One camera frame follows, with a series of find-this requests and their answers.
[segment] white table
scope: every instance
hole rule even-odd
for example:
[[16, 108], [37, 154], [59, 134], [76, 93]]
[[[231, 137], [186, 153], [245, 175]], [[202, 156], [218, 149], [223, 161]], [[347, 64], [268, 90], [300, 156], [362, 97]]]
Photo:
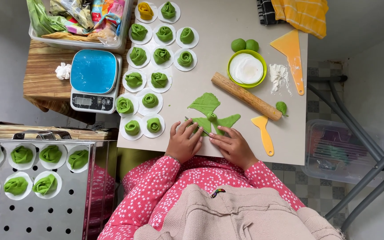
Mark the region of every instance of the white table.
[[[159, 7], [165, 1], [154, 0], [152, 3]], [[293, 96], [290, 96], [285, 86], [275, 95], [270, 94], [272, 83], [270, 82], [269, 64], [288, 66], [288, 62], [287, 58], [270, 46], [269, 43], [294, 28], [289, 24], [261, 25], [255, 1], [177, 0], [175, 3], [181, 9], [181, 17], [173, 24], [174, 28], [178, 30], [189, 26], [195, 28], [199, 33], [199, 43], [192, 49], [198, 57], [198, 64], [189, 72], [179, 71], [174, 64], [168, 68], [168, 71], [172, 72], [173, 85], [167, 92], [162, 94], [164, 105], [159, 114], [163, 116], [166, 123], [163, 134], [158, 138], [142, 136], [136, 141], [126, 140], [119, 135], [118, 147], [164, 152], [168, 145], [170, 127], [174, 122], [184, 121], [185, 116], [204, 117], [201, 112], [187, 107], [197, 97], [209, 92], [213, 93], [221, 102], [221, 105], [215, 110], [215, 114], [219, 118], [228, 117], [232, 114], [241, 115], [233, 128], [242, 133], [258, 159], [267, 162], [304, 165], [306, 93], [302, 96], [297, 93], [291, 72], [289, 72], [290, 89]], [[155, 26], [161, 23], [157, 19], [149, 25], [154, 29]], [[259, 53], [268, 65], [268, 73], [264, 81], [249, 91], [273, 106], [278, 101], [284, 101], [288, 106], [287, 114], [289, 117], [282, 117], [279, 121], [269, 120], [266, 126], [274, 144], [274, 155], [272, 157], [269, 157], [264, 151], [260, 130], [250, 121], [251, 118], [258, 117], [261, 114], [211, 83], [211, 77], [215, 72], [227, 77], [227, 63], [234, 54], [230, 48], [230, 43], [237, 38], [254, 39], [259, 42]], [[304, 69], [303, 81], [306, 87], [308, 35], [299, 31], [299, 39], [302, 69]], [[145, 46], [152, 51], [157, 44], [152, 39]], [[169, 45], [168, 48], [173, 52], [180, 49], [176, 42]], [[155, 70], [155, 67], [149, 63], [141, 70], [150, 79], [150, 74]], [[222, 156], [210, 143], [208, 137], [204, 138], [203, 146], [198, 155]]]

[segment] wooden rolling pin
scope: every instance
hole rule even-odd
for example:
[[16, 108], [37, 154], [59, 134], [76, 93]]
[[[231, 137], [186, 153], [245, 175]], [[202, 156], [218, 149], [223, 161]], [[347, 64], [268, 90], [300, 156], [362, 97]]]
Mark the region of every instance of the wooden rolling pin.
[[228, 91], [230, 94], [236, 96], [241, 99], [243, 102], [250, 105], [255, 110], [261, 112], [266, 115], [270, 119], [277, 121], [282, 117], [282, 112], [278, 111], [276, 108], [272, 107], [268, 103], [264, 102], [257, 96], [253, 95], [249, 91], [241, 88], [237, 84], [235, 84], [230, 79], [227, 79], [225, 76], [216, 72], [211, 79], [211, 81], [221, 87], [222, 89]]

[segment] clear plastic container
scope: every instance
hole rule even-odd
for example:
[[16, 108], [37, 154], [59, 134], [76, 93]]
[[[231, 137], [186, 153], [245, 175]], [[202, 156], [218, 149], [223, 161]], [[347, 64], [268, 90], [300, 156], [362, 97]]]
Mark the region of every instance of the clear plastic container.
[[[50, 7], [50, 0], [43, 0], [45, 8]], [[105, 50], [112, 53], [124, 54], [125, 45], [127, 44], [128, 29], [130, 27], [131, 20], [131, 11], [133, 8], [133, 0], [125, 0], [124, 13], [122, 14], [121, 20], [121, 29], [120, 35], [118, 38], [118, 44], [115, 46], [105, 46], [103, 43], [93, 43], [93, 42], [82, 42], [82, 41], [72, 41], [72, 40], [61, 40], [61, 39], [48, 39], [48, 38], [39, 38], [36, 36], [35, 31], [32, 28], [32, 25], [29, 26], [29, 36], [36, 41], [41, 41], [49, 46], [65, 48], [71, 50], [82, 50], [82, 49], [97, 49]]]
[[[384, 150], [384, 135], [365, 129]], [[311, 177], [358, 183], [376, 164], [361, 141], [344, 123], [310, 120], [306, 123], [306, 159], [303, 172]], [[379, 173], [368, 186], [384, 179]]]

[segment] crumpled tissue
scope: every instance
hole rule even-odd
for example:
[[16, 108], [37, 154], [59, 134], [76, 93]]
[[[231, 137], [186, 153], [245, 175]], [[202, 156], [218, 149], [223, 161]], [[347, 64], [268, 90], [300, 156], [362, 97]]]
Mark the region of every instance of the crumpled tissue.
[[70, 79], [70, 69], [72, 68], [71, 64], [66, 64], [64, 62], [60, 63], [60, 66], [56, 68], [56, 76], [58, 79]]

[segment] stainless steel steamer tray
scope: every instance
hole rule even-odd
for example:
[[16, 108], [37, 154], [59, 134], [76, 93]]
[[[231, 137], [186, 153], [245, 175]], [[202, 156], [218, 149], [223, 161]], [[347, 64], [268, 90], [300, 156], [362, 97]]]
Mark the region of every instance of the stainless steel steamer tray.
[[[37, 139], [24, 139], [26, 134], [38, 134]], [[44, 145], [63, 145], [67, 151], [75, 146], [89, 149], [88, 169], [71, 172], [66, 163], [52, 171], [62, 178], [60, 192], [51, 199], [41, 199], [31, 191], [22, 200], [9, 199], [3, 190], [5, 179], [20, 170], [8, 162], [10, 153], [19, 144], [33, 144], [36, 151]], [[0, 139], [4, 160], [0, 164], [0, 240], [1, 239], [97, 239], [114, 208], [116, 142], [70, 140], [67, 132], [25, 131], [13, 139]], [[44, 171], [39, 152], [33, 167], [21, 170], [32, 181]]]

